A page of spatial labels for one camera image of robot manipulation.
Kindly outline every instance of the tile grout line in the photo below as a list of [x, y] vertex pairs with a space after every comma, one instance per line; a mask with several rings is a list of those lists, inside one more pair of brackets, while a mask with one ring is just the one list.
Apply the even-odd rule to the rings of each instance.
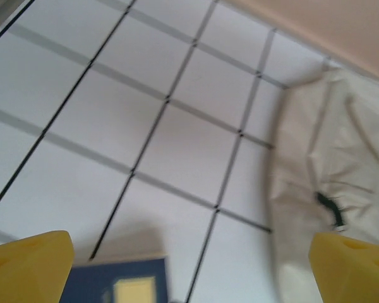
[[[140, 13], [142, 14], [143, 16], [146, 16], [144, 13], [141, 13], [135, 9], [130, 9], [129, 11], [129, 15], [131, 16], [131, 14], [133, 14], [134, 12], [136, 13]], [[140, 17], [140, 18], [137, 18], [138, 21], [142, 22], [143, 21], [143, 18], [144, 17]], [[33, 30], [29, 30], [21, 25], [17, 25], [16, 26], [13, 26], [10, 31], [10, 33], [16, 35], [17, 37], [19, 38], [22, 38], [30, 43], [33, 43], [39, 47], [42, 47], [44, 49], [47, 49], [51, 52], [54, 52], [55, 54], [58, 54], [60, 56], [63, 56], [65, 57], [66, 59], [69, 59], [73, 62], [76, 62], [78, 64], [82, 64], [82, 65], [86, 65], [86, 63], [90, 60], [89, 58], [86, 58], [85, 56], [75, 52], [74, 50], [72, 49], [69, 49], [55, 41], [51, 41], [50, 39], [44, 37], [44, 36], [41, 36], [41, 34], [39, 33], [36, 33], [34, 32]], [[209, 47], [201, 42], [198, 42], [196, 41], [196, 46], [200, 49], [200, 50], [204, 50], [204, 47], [207, 47], [209, 48], [210, 50], [213, 50], [211, 52], [207, 52], [209, 53], [211, 56], [214, 56], [215, 58], [217, 59], [220, 59], [221, 61], [224, 61], [226, 62], [227, 64], [232, 64], [233, 66], [235, 66], [236, 68], [239, 68], [240, 70], [243, 70], [247, 73], [251, 73], [251, 74], [255, 74], [255, 70], [251, 67], [247, 67], [247, 66], [243, 66], [244, 64], [238, 62], [237, 60], [229, 57], [228, 55], [225, 55], [223, 53], [220, 53], [220, 51], [218, 50], [215, 50], [213, 49], [212, 47]], [[146, 86], [144, 85], [143, 83], [140, 83], [132, 78], [130, 78], [129, 76], [126, 76], [108, 66], [105, 66], [101, 63], [95, 63], [92, 65], [91, 67], [94, 71], [98, 72], [98, 73], [101, 73], [102, 75], [106, 76], [106, 77], [110, 77], [112, 78], [113, 80], [116, 80], [116, 81], [119, 81], [121, 83], [124, 83], [125, 85], [128, 85], [130, 87], [133, 87], [134, 89], [136, 90], [139, 90], [141, 92], [144, 92], [150, 96], [153, 96], [155, 98], [159, 98], [159, 99], [165, 99], [164, 98], [164, 94], [161, 93], [161, 92], [158, 92], [156, 90], [154, 90], [153, 88], [149, 87], [149, 86]], [[274, 79], [271, 79], [269, 76], [266, 76], [264, 74], [261, 75], [261, 78], [263, 78], [265, 81], [268, 81], [269, 83], [279, 87], [279, 88], [286, 88], [285, 85], [283, 85], [282, 83], [279, 83], [278, 81], [274, 80]], [[194, 108], [192, 108], [191, 106], [189, 105], [186, 105], [178, 100], [171, 100], [172, 101], [172, 105], [182, 109], [182, 110], [185, 110], [186, 112], [189, 112], [190, 114], [193, 114], [197, 117], [199, 117], [200, 119], [203, 119], [203, 120], [206, 120], [208, 122], [211, 122], [212, 124], [215, 124], [221, 128], [224, 128], [228, 131], [232, 131], [232, 132], [237, 132], [237, 129], [234, 128], [233, 126], [229, 125], [229, 124], [226, 124], [225, 122], [223, 121], [220, 121], [212, 116], [209, 116], [208, 114], [206, 113], [203, 113], [199, 110], [196, 110]], [[249, 140], [253, 141], [254, 143], [256, 144], [259, 144], [259, 145], [262, 145], [262, 147], [269, 147], [270, 144], [267, 143], [267, 142], [264, 142], [263, 140], [260, 140], [258, 138], [254, 138], [253, 136], [249, 136]]]
[[2, 189], [2, 191], [0, 192], [0, 201], [2, 200], [2, 198], [4, 197], [4, 195], [7, 193], [8, 189], [11, 187], [11, 185], [14, 183], [15, 179], [18, 177], [18, 175], [20, 174], [21, 170], [24, 168], [25, 164], [28, 162], [28, 160], [30, 159], [30, 157], [32, 156], [32, 154], [34, 153], [34, 151], [37, 149], [37, 147], [39, 146], [39, 144], [41, 143], [41, 141], [44, 139], [44, 137], [45, 137], [46, 133], [48, 132], [49, 128], [52, 126], [52, 124], [54, 123], [54, 121], [56, 120], [56, 118], [59, 116], [59, 114], [61, 113], [61, 111], [63, 110], [63, 108], [66, 106], [66, 104], [68, 103], [68, 100], [70, 99], [70, 97], [72, 96], [72, 94], [75, 92], [75, 90], [77, 89], [78, 85], [80, 84], [80, 82], [82, 81], [82, 79], [87, 74], [88, 70], [92, 67], [92, 64], [98, 58], [98, 56], [100, 55], [100, 53], [104, 49], [105, 45], [111, 39], [111, 37], [114, 34], [114, 32], [118, 29], [118, 27], [120, 26], [120, 24], [122, 23], [122, 21], [125, 19], [126, 15], [129, 13], [130, 7], [135, 3], [135, 1], [136, 0], [132, 0], [131, 4], [126, 8], [126, 11], [118, 19], [118, 21], [114, 25], [114, 28], [110, 31], [110, 33], [108, 34], [107, 38], [103, 41], [102, 45], [99, 47], [98, 51], [94, 54], [93, 58], [87, 64], [86, 68], [81, 73], [80, 77], [77, 79], [77, 82], [73, 85], [72, 89], [69, 91], [69, 93], [67, 94], [66, 98], [63, 100], [63, 102], [58, 107], [58, 109], [55, 112], [55, 114], [52, 116], [52, 118], [48, 122], [47, 126], [42, 130], [40, 136], [37, 138], [37, 140], [35, 141], [35, 143], [32, 145], [31, 149], [28, 151], [28, 153], [25, 155], [24, 159], [21, 161], [21, 163], [19, 164], [19, 166], [17, 167], [17, 169], [13, 173], [13, 175], [10, 177], [9, 181], [6, 183], [6, 185], [4, 186], [4, 188]]
[[248, 133], [243, 133], [243, 138], [257, 145], [260, 145], [261, 147], [266, 148], [268, 150], [272, 150], [274, 148], [274, 145], [272, 145], [271, 143], [262, 141], [261, 139], [258, 139], [257, 137], [254, 137]]
[[[19, 129], [20, 131], [23, 131], [25, 133], [31, 134], [33, 136], [39, 136], [41, 133], [41, 129], [33, 125], [29, 122], [23, 121], [21, 119], [18, 119], [12, 115], [9, 115], [3, 111], [0, 110], [0, 122], [5, 123], [9, 126], [12, 126], [14, 128]], [[247, 138], [247, 134], [244, 134], [244, 138], [248, 139], [249, 141], [254, 142], [256, 140], [255, 138]], [[114, 160], [108, 156], [105, 156], [95, 150], [91, 150], [83, 145], [80, 145], [78, 143], [72, 142], [66, 138], [63, 138], [56, 133], [52, 133], [51, 131], [48, 131], [45, 136], [45, 140], [48, 142], [51, 142], [52, 144], [63, 148], [65, 150], [68, 150], [69, 152], [76, 153], [86, 159], [95, 161], [101, 165], [105, 165], [106, 167], [109, 167], [110, 169], [116, 170], [118, 172], [121, 172], [123, 174], [130, 174], [131, 168], [128, 167], [127, 165], [123, 164], [122, 162], [118, 162], [117, 160]], [[164, 183], [156, 178], [153, 178], [149, 175], [146, 175], [142, 172], [135, 172], [135, 178], [150, 184], [154, 187], [157, 187], [161, 190], [167, 191], [168, 193], [171, 193], [173, 195], [182, 197], [188, 201], [194, 202], [200, 206], [206, 207], [208, 209], [213, 210], [214, 209], [214, 204], [201, 199], [197, 196], [192, 195], [191, 193], [188, 193], [186, 191], [183, 191], [182, 189], [178, 187], [174, 187], [168, 183]]]
[[35, 2], [35, 0], [30, 0], [13, 19], [0, 31], [0, 38], [8, 31], [8, 29], [19, 19], [19, 17]]
[[[264, 44], [263, 52], [262, 52], [261, 57], [259, 59], [257, 68], [263, 69], [265, 67], [265, 63], [268, 59], [268, 55], [269, 55], [269, 52], [271, 49], [271, 45], [272, 45], [274, 35], [275, 35], [275, 29], [271, 30], [268, 33], [267, 39], [266, 39], [265, 44]], [[231, 172], [232, 172], [232, 169], [234, 167], [234, 162], [236, 161], [236, 157], [238, 154], [240, 143], [241, 143], [242, 137], [244, 136], [243, 135], [243, 129], [246, 126], [248, 116], [250, 116], [254, 97], [255, 97], [257, 90], [258, 90], [258, 86], [259, 86], [258, 84], [260, 82], [260, 75], [261, 75], [260, 72], [256, 70], [255, 79], [254, 79], [253, 84], [250, 88], [248, 103], [244, 109], [243, 117], [242, 117], [241, 124], [240, 124], [240, 129], [238, 131], [238, 135], [236, 137], [236, 141], [235, 141], [233, 149], [232, 149], [231, 157], [229, 159], [229, 163], [227, 164], [225, 176], [223, 178], [222, 185], [220, 187], [219, 195], [217, 197], [217, 201], [215, 204], [216, 210], [215, 210], [214, 214], [212, 215], [212, 219], [210, 221], [210, 225], [208, 227], [207, 234], [205, 236], [205, 240], [204, 240], [204, 243], [202, 246], [202, 250], [201, 250], [200, 256], [198, 258], [198, 262], [196, 264], [195, 272], [194, 272], [193, 278], [191, 280], [191, 284], [189, 286], [189, 290], [188, 290], [187, 297], [185, 300], [186, 303], [189, 303], [191, 300], [191, 296], [194, 292], [196, 281], [199, 277], [203, 260], [205, 259], [205, 255], [207, 253], [208, 244], [210, 243], [210, 239], [212, 237], [212, 231], [213, 231], [215, 223], [216, 223], [217, 214], [220, 212], [220, 205], [222, 204], [224, 194], [225, 194], [225, 191], [226, 191], [226, 188], [227, 188], [227, 185], [229, 183], [230, 176], [231, 176]]]
[[[108, 7], [113, 8], [112, 6], [109, 6], [105, 0], [104, 0], [104, 2], [103, 1], [100, 1], [100, 2], [104, 5], [107, 5]], [[193, 39], [189, 35], [186, 35], [185, 33], [180, 32], [178, 30], [175, 30], [174, 28], [170, 27], [169, 25], [162, 23], [161, 21], [159, 21], [159, 20], [157, 20], [157, 19], [155, 19], [155, 18], [153, 18], [153, 17], [151, 17], [145, 13], [142, 13], [141, 11], [139, 11], [135, 8], [129, 9], [129, 17], [132, 17], [136, 21], [139, 21], [139, 22], [141, 22], [147, 26], [150, 26], [152, 28], [155, 28], [158, 31], [165, 33], [166, 35], [169, 35], [169, 36], [171, 36], [175, 39], [178, 39], [184, 43], [190, 44], [190, 43], [194, 43], [194, 40], [197, 40], [196, 46], [201, 51], [206, 52], [207, 54], [210, 54], [214, 58], [219, 59], [221, 61], [224, 61], [225, 63], [230, 64], [230, 65], [234, 66], [235, 68], [238, 68], [238, 69], [240, 69], [246, 73], [254, 74], [254, 72], [255, 72], [255, 70], [252, 67], [247, 66], [246, 64], [238, 61], [237, 59], [235, 59], [235, 58], [233, 58], [227, 54], [224, 54], [221, 51], [214, 49], [213, 47], [211, 47], [207, 44], [204, 44], [203, 42], [198, 41], [199, 39]], [[74, 51], [73, 49], [69, 49], [68, 47], [63, 46], [63, 45], [59, 44], [58, 42], [52, 41], [51, 39], [48, 39], [47, 37], [42, 36], [41, 34], [35, 32], [33, 30], [30, 30], [29, 28], [26, 28], [22, 25], [16, 25], [16, 28], [12, 28], [9, 32], [11, 32], [12, 34], [16, 35], [17, 37], [22, 38], [22, 39], [24, 39], [30, 43], [33, 43], [33, 44], [38, 45], [44, 49], [47, 49], [51, 52], [54, 52], [55, 54], [63, 56], [66, 59], [69, 59], [69, 60], [76, 62], [78, 64], [84, 64], [85, 65], [85, 59], [86, 58], [84, 55], [81, 55], [81, 54], [77, 53], [76, 51]], [[272, 79], [271, 84], [273, 84], [277, 87], [280, 87], [280, 88], [285, 87], [285, 85], [283, 83], [281, 83], [277, 80], [274, 80], [274, 79]]]
[[99, 239], [98, 239], [98, 241], [97, 241], [97, 243], [96, 243], [96, 245], [94, 247], [94, 250], [93, 250], [93, 252], [92, 252], [92, 254], [91, 254], [90, 258], [89, 258], [89, 261], [91, 261], [91, 260], [93, 260], [93, 258], [95, 258], [95, 256], [97, 255], [98, 250], [101, 247], [101, 243], [104, 240], [105, 235], [106, 235], [109, 227], [111, 226], [112, 219], [115, 217], [115, 214], [116, 214], [116, 212], [117, 212], [117, 210], [119, 208], [119, 205], [123, 201], [125, 192], [126, 192], [128, 186], [129, 186], [131, 180], [135, 177], [135, 171], [138, 168], [138, 166], [139, 166], [139, 164], [140, 164], [140, 162], [141, 162], [141, 160], [142, 160], [142, 158], [143, 158], [143, 156], [144, 156], [144, 154], [146, 152], [146, 149], [149, 146], [149, 144], [150, 144], [150, 142], [151, 142], [151, 140], [153, 138], [153, 135], [154, 135], [154, 133], [155, 133], [155, 131], [157, 129], [157, 126], [159, 125], [159, 122], [162, 119], [162, 116], [165, 113], [165, 110], [166, 110], [167, 106], [170, 103], [171, 95], [174, 93], [174, 91], [175, 91], [175, 89], [176, 89], [176, 87], [177, 87], [177, 85], [179, 83], [179, 80], [181, 79], [181, 77], [182, 77], [182, 75], [184, 73], [184, 70], [186, 69], [186, 67], [187, 67], [187, 65], [188, 65], [188, 63], [189, 63], [189, 61], [191, 59], [191, 56], [194, 53], [194, 50], [196, 48], [196, 43], [197, 43], [198, 39], [201, 37], [201, 35], [202, 35], [203, 31], [204, 31], [204, 29], [206, 27], [206, 24], [207, 24], [207, 21], [210, 19], [211, 15], [213, 13], [213, 10], [214, 10], [214, 8], [216, 6], [217, 1], [218, 0], [214, 0], [214, 1], [211, 2], [210, 6], [208, 8], [208, 11], [205, 14], [205, 17], [204, 17], [204, 19], [201, 22], [200, 28], [198, 29], [198, 31], [196, 33], [196, 36], [195, 36], [195, 38], [193, 40], [193, 43], [189, 47], [188, 52], [186, 54], [186, 57], [184, 58], [183, 63], [181, 64], [181, 66], [180, 66], [180, 68], [179, 68], [179, 70], [177, 72], [177, 75], [176, 75], [174, 81], [172, 82], [172, 85], [171, 85], [171, 88], [169, 90], [169, 93], [165, 96], [165, 102], [164, 102], [163, 106], [161, 107], [161, 109], [160, 109], [160, 111], [159, 111], [159, 113], [158, 113], [158, 115], [157, 115], [157, 117], [156, 117], [156, 119], [155, 119], [155, 121], [153, 123], [153, 126], [150, 129], [149, 134], [146, 137], [145, 143], [143, 144], [143, 146], [142, 146], [142, 148], [141, 148], [141, 150], [139, 152], [139, 155], [138, 155], [138, 157], [137, 157], [137, 159], [135, 161], [135, 164], [133, 165], [133, 167], [131, 169], [131, 172], [129, 174], [128, 180], [125, 183], [125, 185], [124, 185], [124, 187], [123, 187], [123, 189], [121, 191], [121, 194], [118, 196], [118, 199], [116, 200], [115, 206], [113, 207], [113, 209], [111, 211], [111, 214], [109, 215], [108, 221], [107, 221], [106, 225], [103, 228], [101, 236], [99, 237]]
[[260, 231], [262, 232], [268, 232], [269, 234], [272, 233], [272, 230], [267, 227], [267, 226], [264, 226], [263, 224], [259, 224], [259, 223], [256, 223], [254, 221], [251, 221], [245, 217], [242, 217], [236, 213], [234, 213], [233, 211], [230, 211], [230, 210], [227, 210], [225, 208], [220, 208], [219, 211], [221, 212], [222, 215], [225, 215], [227, 217], [230, 217], [232, 218], [233, 220], [236, 220], [236, 221], [240, 221], [244, 224], [247, 224], [247, 225], [250, 225], [256, 229], [259, 229]]
[[219, 118], [215, 118], [211, 116], [210, 114], [207, 114], [205, 112], [202, 112], [201, 110], [198, 110], [182, 101], [179, 101], [177, 99], [172, 98], [170, 100], [170, 105], [173, 107], [176, 107], [178, 109], [181, 109], [192, 116], [195, 116], [201, 120], [204, 120], [206, 122], [209, 122], [210, 124], [213, 124], [219, 128], [222, 128], [226, 131], [229, 131], [231, 133], [237, 134], [238, 133], [238, 128], [235, 128], [234, 126], [231, 126], [230, 124], [224, 122], [223, 120], [220, 120]]

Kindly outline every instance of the white surface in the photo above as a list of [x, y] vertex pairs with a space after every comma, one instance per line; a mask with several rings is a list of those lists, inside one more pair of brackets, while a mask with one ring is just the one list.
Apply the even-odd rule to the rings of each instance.
[[201, 41], [256, 69], [269, 30], [243, 12], [218, 4]]
[[86, 261], [126, 176], [43, 142], [0, 202], [0, 230], [18, 238], [66, 230]]
[[275, 122], [283, 97], [284, 91], [281, 88], [261, 80], [245, 132], [260, 140], [272, 143]]
[[51, 132], [132, 166], [162, 103], [89, 71]]
[[38, 0], [17, 24], [91, 58], [121, 15], [97, 0]]
[[7, 33], [0, 39], [0, 109], [44, 127], [83, 69]]
[[218, 215], [191, 303], [279, 302], [270, 236]]
[[323, 60], [319, 53], [278, 33], [264, 72], [285, 85], [295, 85], [320, 75]]
[[221, 205], [222, 208], [264, 226], [268, 225], [268, 156], [266, 148], [241, 140]]
[[169, 107], [139, 171], [214, 204], [234, 139], [232, 133]]
[[138, 0], [134, 8], [194, 37], [211, 0]]
[[134, 180], [98, 257], [166, 254], [170, 299], [184, 302], [212, 212]]
[[0, 122], [0, 192], [36, 137]]
[[[122, 13], [101, 1], [37, 0], [32, 6], [36, 8], [27, 11], [19, 24], [92, 56]], [[118, 0], [104, 0], [110, 5], [112, 1]], [[194, 36], [209, 5], [210, 0], [137, 0], [133, 8]], [[37, 15], [38, 9], [47, 12]], [[256, 68], [267, 28], [231, 9], [217, 4], [202, 43]], [[189, 49], [189, 44], [128, 14], [99, 61], [167, 94]], [[264, 76], [297, 83], [321, 66], [321, 55], [276, 33]], [[44, 127], [83, 68], [6, 33], [0, 39], [0, 109]], [[196, 48], [172, 97], [238, 128], [253, 77]], [[279, 88], [261, 80], [244, 132], [270, 141], [279, 93]], [[131, 166], [161, 105], [160, 100], [90, 70], [49, 131]], [[0, 191], [34, 139], [0, 123]], [[236, 134], [175, 108], [173, 100], [138, 170], [214, 205], [235, 139]], [[126, 176], [64, 148], [71, 147], [45, 140], [40, 144], [0, 202], [0, 230], [26, 237], [66, 229], [77, 248], [77, 261], [85, 261]], [[262, 197], [267, 155], [265, 148], [241, 139], [222, 201], [223, 208], [263, 225], [269, 225]], [[133, 179], [98, 256], [163, 248], [169, 256], [171, 298], [185, 302], [211, 212], [212, 207], [203, 208]], [[221, 214], [211, 235], [190, 303], [276, 303], [268, 252], [271, 235]]]
[[195, 50], [173, 98], [238, 128], [254, 76]]
[[167, 93], [188, 49], [188, 44], [128, 16], [101, 53], [99, 62]]

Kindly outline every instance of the yellow plastic piece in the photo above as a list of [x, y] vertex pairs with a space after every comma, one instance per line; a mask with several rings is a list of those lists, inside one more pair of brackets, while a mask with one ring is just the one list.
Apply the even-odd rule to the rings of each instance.
[[114, 284], [116, 303], [155, 303], [154, 277], [125, 279]]
[[58, 303], [73, 258], [65, 231], [0, 245], [0, 303]]
[[378, 245], [319, 233], [309, 258], [324, 303], [379, 303]]

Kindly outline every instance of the white plastic bag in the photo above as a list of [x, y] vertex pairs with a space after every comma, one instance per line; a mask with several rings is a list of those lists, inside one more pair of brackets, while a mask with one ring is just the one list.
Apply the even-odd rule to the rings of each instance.
[[319, 303], [308, 252], [335, 218], [317, 192], [341, 209], [342, 235], [379, 244], [379, 83], [335, 69], [290, 88], [275, 135], [268, 199], [280, 297]]

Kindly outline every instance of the white tiled wall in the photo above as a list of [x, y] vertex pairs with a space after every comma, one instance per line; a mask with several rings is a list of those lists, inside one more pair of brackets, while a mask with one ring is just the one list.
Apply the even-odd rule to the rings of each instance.
[[40, 0], [15, 27], [0, 231], [65, 229], [77, 261], [165, 253], [177, 302], [278, 302], [269, 147], [284, 88], [324, 55], [211, 0]]

